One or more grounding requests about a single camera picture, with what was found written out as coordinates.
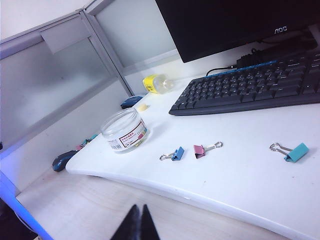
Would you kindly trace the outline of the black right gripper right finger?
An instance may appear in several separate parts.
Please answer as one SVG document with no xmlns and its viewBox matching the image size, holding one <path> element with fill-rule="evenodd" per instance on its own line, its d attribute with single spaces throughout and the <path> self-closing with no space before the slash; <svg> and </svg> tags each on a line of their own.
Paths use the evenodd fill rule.
<svg viewBox="0 0 320 240">
<path fill-rule="evenodd" d="M 141 240 L 160 240 L 151 213 L 146 204 L 143 205 L 141 216 Z"/>
</svg>

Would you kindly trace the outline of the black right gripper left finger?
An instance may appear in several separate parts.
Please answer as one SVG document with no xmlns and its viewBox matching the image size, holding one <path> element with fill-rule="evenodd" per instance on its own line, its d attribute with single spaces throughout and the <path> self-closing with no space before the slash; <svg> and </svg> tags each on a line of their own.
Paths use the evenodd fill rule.
<svg viewBox="0 0 320 240">
<path fill-rule="evenodd" d="M 139 240 L 140 239 L 140 210 L 134 204 L 113 236 L 111 240 Z"/>
</svg>

